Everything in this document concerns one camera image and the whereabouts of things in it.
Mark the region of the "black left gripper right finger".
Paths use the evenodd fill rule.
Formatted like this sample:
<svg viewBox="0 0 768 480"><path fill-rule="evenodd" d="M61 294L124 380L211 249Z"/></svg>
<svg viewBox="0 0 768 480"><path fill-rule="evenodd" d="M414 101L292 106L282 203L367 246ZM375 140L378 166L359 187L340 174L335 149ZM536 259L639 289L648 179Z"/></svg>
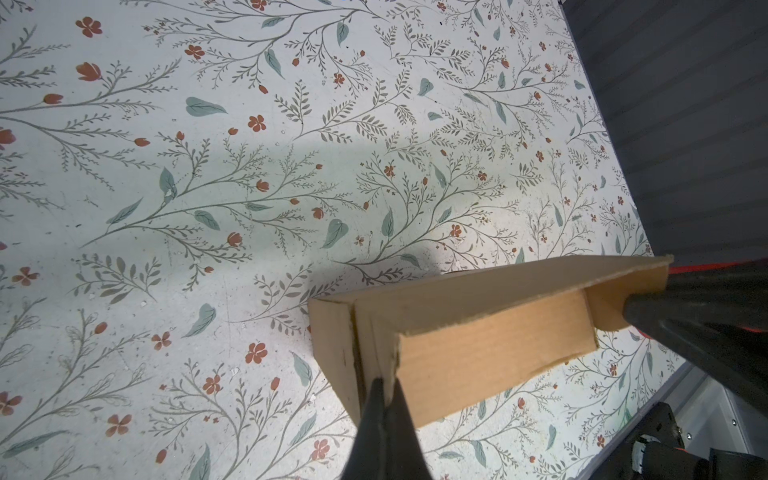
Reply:
<svg viewBox="0 0 768 480"><path fill-rule="evenodd" d="M386 409L386 478L432 480L399 380Z"/></svg>

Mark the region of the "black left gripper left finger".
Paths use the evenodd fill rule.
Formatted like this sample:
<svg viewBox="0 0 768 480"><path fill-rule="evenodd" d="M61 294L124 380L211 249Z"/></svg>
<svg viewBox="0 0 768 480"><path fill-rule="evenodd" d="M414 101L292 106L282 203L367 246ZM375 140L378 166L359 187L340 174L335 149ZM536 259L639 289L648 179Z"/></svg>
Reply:
<svg viewBox="0 0 768 480"><path fill-rule="evenodd" d="M341 480L385 478L385 413L384 382L377 378L368 391L357 435Z"/></svg>

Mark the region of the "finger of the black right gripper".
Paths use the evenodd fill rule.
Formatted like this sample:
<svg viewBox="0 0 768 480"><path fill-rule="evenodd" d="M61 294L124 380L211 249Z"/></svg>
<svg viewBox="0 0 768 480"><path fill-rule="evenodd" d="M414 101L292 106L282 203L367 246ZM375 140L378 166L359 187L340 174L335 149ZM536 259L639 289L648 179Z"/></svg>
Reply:
<svg viewBox="0 0 768 480"><path fill-rule="evenodd" d="M635 294L625 320L767 413L767 293L672 290Z"/></svg>
<svg viewBox="0 0 768 480"><path fill-rule="evenodd" d="M767 265L669 275L659 317L742 330L767 328Z"/></svg>

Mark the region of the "brown cardboard paper box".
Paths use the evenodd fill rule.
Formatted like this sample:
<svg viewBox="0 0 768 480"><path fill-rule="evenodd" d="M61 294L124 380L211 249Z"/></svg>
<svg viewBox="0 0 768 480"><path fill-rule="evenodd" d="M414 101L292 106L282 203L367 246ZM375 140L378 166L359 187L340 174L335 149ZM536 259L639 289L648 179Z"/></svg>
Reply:
<svg viewBox="0 0 768 480"><path fill-rule="evenodd" d="M566 256L314 298L314 356L359 422L375 380L403 390L416 426L598 347L625 300L664 290L671 258Z"/></svg>

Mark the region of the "red pencil cup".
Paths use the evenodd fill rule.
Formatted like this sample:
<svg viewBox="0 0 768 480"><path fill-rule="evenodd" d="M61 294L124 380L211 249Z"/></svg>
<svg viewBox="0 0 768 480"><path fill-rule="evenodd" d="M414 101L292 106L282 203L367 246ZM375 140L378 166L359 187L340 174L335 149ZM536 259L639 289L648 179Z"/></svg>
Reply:
<svg viewBox="0 0 768 480"><path fill-rule="evenodd" d="M723 262L723 263L708 263L700 265L687 265L687 266L674 266L669 268L670 275L681 275L696 272L707 272L715 270L723 270L729 268L740 267L752 267L766 264L766 259L752 260L752 261L740 261L740 262Z"/></svg>

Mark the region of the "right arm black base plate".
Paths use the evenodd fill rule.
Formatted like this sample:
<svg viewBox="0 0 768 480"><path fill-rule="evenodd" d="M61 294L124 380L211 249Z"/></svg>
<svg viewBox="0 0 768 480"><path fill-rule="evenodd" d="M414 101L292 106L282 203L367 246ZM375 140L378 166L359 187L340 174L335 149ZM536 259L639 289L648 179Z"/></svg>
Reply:
<svg viewBox="0 0 768 480"><path fill-rule="evenodd" d="M659 402L584 479L765 479L767 460L748 453L687 451L671 407Z"/></svg>

